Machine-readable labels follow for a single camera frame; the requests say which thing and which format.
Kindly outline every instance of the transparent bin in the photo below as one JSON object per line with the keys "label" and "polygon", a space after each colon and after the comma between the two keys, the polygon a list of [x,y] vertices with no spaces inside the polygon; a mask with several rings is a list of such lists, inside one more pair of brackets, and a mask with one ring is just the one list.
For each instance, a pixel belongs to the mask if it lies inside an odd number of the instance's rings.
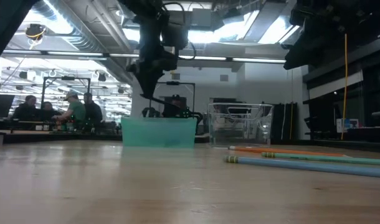
{"label": "transparent bin", "polygon": [[193,148],[196,119],[123,118],[124,146]]}
{"label": "transparent bin", "polygon": [[273,105],[211,103],[209,143],[214,147],[270,146]]}

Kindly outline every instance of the ceiling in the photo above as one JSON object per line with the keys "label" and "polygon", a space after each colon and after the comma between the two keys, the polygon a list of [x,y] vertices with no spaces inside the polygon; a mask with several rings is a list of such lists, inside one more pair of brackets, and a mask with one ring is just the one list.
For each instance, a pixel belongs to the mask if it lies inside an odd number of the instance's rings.
{"label": "ceiling", "polygon": [[[254,57],[283,59],[287,53],[280,44],[293,44],[300,29],[289,24],[291,9],[296,0],[288,1],[179,1],[186,10],[189,26],[189,40],[194,42],[197,54],[218,57]],[[9,49],[57,50],[57,51],[84,51],[128,53],[136,49],[139,32],[137,25],[123,18],[125,9],[116,0],[44,0],[34,6],[15,36],[10,41]],[[212,30],[210,27],[194,26],[195,20],[202,13],[213,14],[211,24],[220,23],[221,18],[230,8],[236,7],[241,13],[243,21],[231,23]],[[167,6],[172,18],[181,16],[179,7]],[[46,27],[42,40],[30,40],[25,31],[29,24],[42,24]],[[184,49],[181,55],[192,55],[192,49]],[[67,60],[64,58],[1,58],[0,93],[19,93],[14,106],[26,94],[39,94],[42,90],[42,77],[50,74],[55,77],[64,75],[92,79],[92,93],[98,95],[98,103],[105,106],[105,113],[109,118],[116,114],[130,114],[131,80],[132,75],[125,72],[129,59],[108,61],[93,61],[78,58]],[[229,67],[239,68],[236,63],[229,62],[189,62],[180,61],[182,67]],[[19,72],[31,74],[31,78],[19,78]],[[99,82],[98,76],[106,74],[106,81]],[[67,105],[59,100],[67,90],[83,93],[80,88],[83,83],[79,80],[67,82],[58,80],[58,86],[48,87],[46,100],[60,105],[64,110]],[[118,93],[118,87],[125,89],[124,94]]]}

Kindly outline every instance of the person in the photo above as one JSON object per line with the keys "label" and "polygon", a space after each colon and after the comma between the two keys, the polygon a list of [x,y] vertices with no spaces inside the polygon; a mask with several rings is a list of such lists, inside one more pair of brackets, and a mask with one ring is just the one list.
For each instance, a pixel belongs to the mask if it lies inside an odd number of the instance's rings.
{"label": "person", "polygon": [[85,106],[79,101],[78,94],[73,91],[68,92],[65,96],[65,101],[70,103],[68,110],[62,115],[54,115],[52,119],[63,121],[71,119],[71,116],[73,115],[76,123],[85,121]]}
{"label": "person", "polygon": [[86,116],[85,120],[90,120],[93,124],[100,124],[103,120],[102,109],[93,101],[91,93],[85,93],[83,95],[85,102]]}
{"label": "person", "polygon": [[164,111],[162,113],[164,118],[175,118],[179,115],[182,102],[180,96],[175,94],[172,96],[172,105],[165,105]]}
{"label": "person", "polygon": [[60,112],[53,109],[53,105],[51,102],[44,102],[43,103],[43,110],[41,111],[41,118],[43,121],[50,121],[52,120],[52,117],[55,115],[61,115]]}
{"label": "person", "polygon": [[35,121],[37,119],[37,109],[35,107],[36,97],[33,95],[26,96],[25,103],[21,103],[12,116],[12,119],[20,121]]}

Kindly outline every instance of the wooden table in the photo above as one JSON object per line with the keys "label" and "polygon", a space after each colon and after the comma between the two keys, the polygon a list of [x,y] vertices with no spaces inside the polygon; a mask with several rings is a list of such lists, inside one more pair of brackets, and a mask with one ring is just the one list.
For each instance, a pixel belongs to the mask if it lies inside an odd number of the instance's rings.
{"label": "wooden table", "polygon": [[380,223],[380,178],[227,164],[227,153],[123,150],[116,141],[5,145],[0,224]]}

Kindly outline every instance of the exposed duct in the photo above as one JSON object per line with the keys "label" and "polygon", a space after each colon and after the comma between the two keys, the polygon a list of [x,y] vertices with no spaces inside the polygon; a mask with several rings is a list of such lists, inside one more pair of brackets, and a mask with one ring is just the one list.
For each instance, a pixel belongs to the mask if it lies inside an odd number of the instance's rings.
{"label": "exposed duct", "polygon": [[[57,10],[62,17],[58,17],[52,7]],[[88,27],[85,26],[81,19],[71,10],[71,8],[69,8],[68,5],[66,5],[64,1],[39,1],[32,7],[32,10],[50,21],[57,21],[62,18],[65,19],[74,28],[70,34],[74,37],[66,37],[65,40],[71,43],[74,47],[78,48],[79,51],[107,52],[107,49],[98,41],[94,34],[88,29]],[[131,83],[132,76],[126,72],[125,68],[114,61],[114,59],[108,58],[107,60],[98,61],[97,63],[100,63],[106,67],[119,82]]]}

